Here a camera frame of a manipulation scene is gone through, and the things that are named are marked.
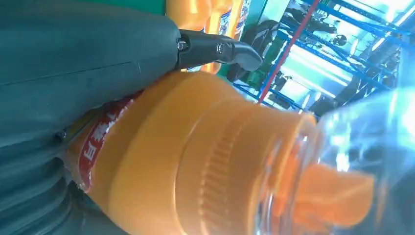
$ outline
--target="orange detergent bottle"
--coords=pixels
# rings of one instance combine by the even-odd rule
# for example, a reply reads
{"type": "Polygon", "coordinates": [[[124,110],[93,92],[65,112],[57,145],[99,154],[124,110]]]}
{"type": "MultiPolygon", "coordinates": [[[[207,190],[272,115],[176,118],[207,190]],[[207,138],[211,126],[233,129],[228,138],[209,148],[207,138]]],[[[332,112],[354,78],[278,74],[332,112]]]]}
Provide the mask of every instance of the orange detergent bottle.
{"type": "Polygon", "coordinates": [[[132,235],[289,235],[273,218],[322,232],[371,205],[371,177],[313,167],[312,116],[246,101],[206,72],[172,72],[72,128],[67,168],[132,235]]]}
{"type": "Polygon", "coordinates": [[[229,24],[229,30],[226,34],[235,40],[240,40],[242,31],[245,26],[245,21],[248,17],[249,7],[251,6],[251,0],[234,0],[231,20],[229,24]]]}
{"type": "MultiPolygon", "coordinates": [[[[212,13],[210,0],[167,0],[166,15],[178,28],[205,32],[206,22],[212,13]]],[[[182,71],[199,71],[201,66],[182,71]]]]}
{"type": "MultiPolygon", "coordinates": [[[[206,33],[226,35],[231,21],[232,0],[212,0],[212,14],[206,23],[206,33]]],[[[203,71],[216,74],[220,63],[209,63],[202,67],[203,71]]]]}

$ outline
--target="red pole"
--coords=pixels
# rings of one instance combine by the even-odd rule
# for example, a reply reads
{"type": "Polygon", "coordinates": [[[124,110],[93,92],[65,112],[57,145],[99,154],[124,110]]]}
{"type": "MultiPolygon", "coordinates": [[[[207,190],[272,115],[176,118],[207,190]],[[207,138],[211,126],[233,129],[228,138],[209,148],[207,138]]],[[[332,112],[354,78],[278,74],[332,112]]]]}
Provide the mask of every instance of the red pole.
{"type": "Polygon", "coordinates": [[[267,95],[268,91],[271,88],[271,84],[275,79],[275,76],[277,75],[278,71],[281,69],[282,64],[284,64],[285,60],[288,57],[288,54],[290,53],[291,47],[294,45],[294,42],[297,40],[297,38],[301,35],[302,31],[304,30],[305,26],[308,23],[308,20],[311,18],[311,15],[316,10],[317,5],[319,4],[319,0],[314,0],[313,5],[311,5],[310,9],[307,12],[307,15],[304,17],[304,19],[301,21],[300,26],[298,27],[297,31],[295,32],[293,38],[290,40],[290,43],[288,44],[287,49],[282,54],[281,59],[277,63],[277,66],[274,70],[274,72],[271,75],[271,79],[268,81],[267,85],[265,86],[264,90],[262,91],[261,97],[258,100],[258,103],[262,103],[265,99],[265,96],[267,95]]]}

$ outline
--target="blue shelving frame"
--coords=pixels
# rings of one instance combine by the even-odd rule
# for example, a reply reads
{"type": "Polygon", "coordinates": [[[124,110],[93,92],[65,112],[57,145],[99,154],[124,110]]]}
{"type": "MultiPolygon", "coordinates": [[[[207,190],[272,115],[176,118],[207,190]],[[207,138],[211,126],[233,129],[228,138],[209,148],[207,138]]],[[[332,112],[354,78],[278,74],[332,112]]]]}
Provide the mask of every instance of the blue shelving frame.
{"type": "MultiPolygon", "coordinates": [[[[375,36],[378,36],[379,38],[385,38],[385,41],[388,42],[385,44],[393,44],[398,47],[404,48],[406,51],[408,51],[408,53],[415,54],[415,46],[409,40],[402,40],[400,37],[396,37],[396,35],[404,35],[404,36],[413,35],[410,31],[405,29],[405,24],[403,24],[402,26],[397,26],[397,25],[394,25],[393,23],[387,22],[386,20],[384,20],[383,18],[379,16],[376,16],[370,12],[360,9],[359,7],[354,6],[343,0],[332,0],[332,1],[340,5],[341,7],[354,11],[368,19],[375,21],[376,23],[367,23],[367,22],[356,20],[348,15],[343,14],[339,10],[335,10],[324,4],[319,3],[318,8],[320,10],[327,12],[329,15],[333,15],[342,21],[345,21],[354,26],[357,26],[362,30],[365,30],[375,36]]],[[[312,4],[313,0],[303,0],[303,2],[312,4]]],[[[415,17],[412,15],[411,17],[407,19],[407,21],[412,21],[413,19],[415,19],[415,17]]],[[[291,32],[291,33],[295,32],[297,30],[297,27],[295,25],[291,25],[289,22],[285,22],[284,20],[281,20],[281,23],[282,24],[281,24],[281,27],[279,28],[277,36],[286,40],[287,42],[290,42],[291,36],[289,36],[287,32],[291,32]]],[[[356,76],[357,78],[360,79],[361,82],[364,83],[364,85],[360,86],[360,89],[356,92],[356,94],[349,101],[346,102],[346,104],[354,102],[358,99],[367,97],[370,94],[375,93],[375,92],[390,90],[389,87],[382,84],[382,79],[384,75],[395,75],[393,71],[387,70],[385,67],[380,66],[378,63],[371,62],[370,60],[365,60],[356,55],[351,55],[348,51],[345,51],[344,49],[334,45],[333,43],[328,42],[310,32],[303,31],[303,35],[327,46],[334,52],[334,54],[330,55],[330,54],[323,53],[321,51],[314,49],[313,46],[306,45],[305,43],[302,43],[301,41],[295,41],[295,45],[330,62],[331,64],[343,69],[344,71],[351,73],[353,76],[356,76]],[[338,60],[334,59],[333,57],[340,58],[341,61],[346,62],[346,63],[341,63],[338,60]],[[357,64],[354,64],[354,62],[351,61],[351,59],[359,62],[361,65],[359,66],[357,64]],[[371,70],[371,72],[375,70],[377,72],[376,75],[375,76],[369,75],[369,72],[368,72],[369,70],[371,70]]],[[[275,71],[275,66],[272,67],[270,73],[265,79],[258,94],[252,94],[251,92],[248,91],[247,88],[241,87],[240,84],[235,84],[235,87],[237,87],[238,89],[242,90],[249,96],[258,100],[259,96],[264,90],[265,84],[267,84],[271,79],[274,79],[274,77],[271,76],[271,74],[273,74],[274,71],[275,71]]],[[[290,104],[292,108],[301,110],[301,106],[299,106],[293,100],[284,96],[280,92],[273,91],[272,89],[270,90],[270,92],[275,93],[278,97],[284,99],[287,103],[290,104]]],[[[263,103],[267,106],[272,107],[271,104],[265,101],[263,101],[263,103]]]]}

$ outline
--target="red label band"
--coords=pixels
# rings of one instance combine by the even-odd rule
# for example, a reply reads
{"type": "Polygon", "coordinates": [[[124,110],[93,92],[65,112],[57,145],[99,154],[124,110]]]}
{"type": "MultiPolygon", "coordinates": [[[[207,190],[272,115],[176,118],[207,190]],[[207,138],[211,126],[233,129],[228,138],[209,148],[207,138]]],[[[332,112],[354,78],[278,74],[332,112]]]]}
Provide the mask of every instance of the red label band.
{"type": "Polygon", "coordinates": [[[106,135],[111,127],[123,116],[125,111],[141,93],[114,103],[114,106],[92,125],[90,132],[79,153],[79,173],[83,183],[83,190],[88,191],[92,185],[92,168],[97,156],[105,143],[106,135]]]}

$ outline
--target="bolt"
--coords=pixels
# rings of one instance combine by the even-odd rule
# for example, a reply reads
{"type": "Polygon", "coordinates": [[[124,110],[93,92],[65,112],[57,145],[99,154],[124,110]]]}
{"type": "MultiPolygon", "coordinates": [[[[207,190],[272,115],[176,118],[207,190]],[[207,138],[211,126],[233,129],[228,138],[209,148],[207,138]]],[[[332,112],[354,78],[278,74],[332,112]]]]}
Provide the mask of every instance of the bolt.
{"type": "Polygon", "coordinates": [[[216,52],[218,52],[219,54],[222,54],[223,53],[223,47],[224,47],[225,45],[223,44],[223,43],[219,43],[217,46],[216,46],[216,52]]]}
{"type": "Polygon", "coordinates": [[[185,41],[180,40],[180,41],[177,42],[177,49],[178,50],[181,51],[181,50],[185,50],[187,48],[188,48],[188,45],[187,45],[187,43],[185,41]]]}
{"type": "Polygon", "coordinates": [[[58,132],[57,134],[56,134],[56,136],[60,139],[60,140],[64,140],[64,139],[66,139],[66,137],[68,136],[68,133],[67,133],[67,131],[66,131],[66,129],[65,130],[62,130],[62,131],[60,131],[60,132],[58,132]]]}

